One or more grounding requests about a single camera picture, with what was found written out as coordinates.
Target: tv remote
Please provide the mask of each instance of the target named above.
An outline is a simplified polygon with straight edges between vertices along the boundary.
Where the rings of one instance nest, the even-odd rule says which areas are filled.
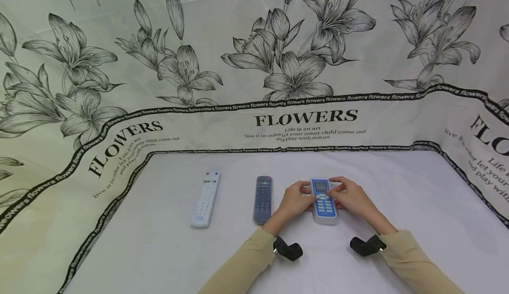
[[[256,178],[256,196],[254,197],[253,220],[257,224],[266,223],[272,216],[272,178]]]
[[[221,174],[219,171],[209,171],[203,180],[200,197],[194,208],[191,218],[191,226],[196,228],[206,228],[209,226],[212,208],[216,199],[217,187],[220,183]]]

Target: white table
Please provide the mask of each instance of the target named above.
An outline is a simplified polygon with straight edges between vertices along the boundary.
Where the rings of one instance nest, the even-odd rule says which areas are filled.
[[[204,173],[220,170],[211,224],[190,227]],[[257,228],[255,179],[274,179],[273,202],[309,177],[362,185],[392,223],[469,294],[507,293],[509,231],[438,154],[430,151],[156,155],[81,265],[67,294],[194,294]],[[281,232],[304,256],[277,257],[249,293],[411,293],[379,255],[361,258],[352,237],[374,232],[341,211],[338,225],[306,213]]]

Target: fabric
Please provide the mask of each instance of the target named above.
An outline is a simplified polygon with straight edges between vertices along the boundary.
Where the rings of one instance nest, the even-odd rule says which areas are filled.
[[[2,273],[62,289],[163,152],[433,150],[509,227],[506,2],[0,0]]]
[[[202,175],[212,170],[221,178],[210,225],[193,228]],[[465,293],[506,291],[509,231],[465,190],[442,157],[432,151],[322,151],[153,156],[100,237],[76,232],[76,240],[92,242],[75,253],[79,269],[66,294],[196,294],[259,227],[252,215],[260,175],[273,179],[273,209],[297,180],[352,178],[395,227],[412,231],[426,255]],[[287,244],[301,245],[302,257],[291,262],[277,255],[248,293],[414,293],[382,255],[363,258],[349,248],[353,237],[368,240],[373,234],[347,211],[339,212],[335,226],[317,224],[304,213],[279,234]],[[63,243],[52,245],[63,250]],[[31,259],[35,275],[44,275],[44,259]],[[67,268],[68,263],[61,265]],[[71,277],[70,271],[63,275]]]
[[[382,251],[383,258],[415,293],[463,293],[429,260],[410,231],[402,230],[396,234],[379,237],[387,245]]]
[[[255,278],[274,260],[276,238],[257,229],[228,259],[198,294],[243,294]]]
[[[382,252],[385,261],[415,293],[463,293],[429,260],[409,231],[402,230],[380,238],[387,245]],[[245,294],[258,274],[274,260],[274,241],[275,238],[261,228],[256,230],[198,294]]]

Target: beige sleeve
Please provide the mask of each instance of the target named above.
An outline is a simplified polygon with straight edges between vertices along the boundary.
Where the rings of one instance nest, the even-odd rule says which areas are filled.
[[[276,238],[259,228],[217,270],[198,294],[245,294],[255,278],[274,260]]]
[[[417,294],[463,293],[426,256],[409,231],[379,236],[387,248],[382,252],[385,261]]]

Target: air conditioner remote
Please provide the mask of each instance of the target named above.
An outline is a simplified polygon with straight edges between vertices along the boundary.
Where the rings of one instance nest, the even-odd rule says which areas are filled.
[[[313,219],[320,224],[336,224],[338,214],[336,205],[325,192],[330,190],[329,180],[326,178],[311,178],[311,193],[317,197],[313,204]]]
[[[197,228],[206,228],[209,226],[214,200],[216,198],[217,187],[220,183],[221,174],[219,171],[209,171],[203,180],[200,197],[194,208],[191,219],[191,226]]]
[[[272,216],[272,178],[256,178],[256,195],[254,197],[253,220],[257,224],[266,223]]]

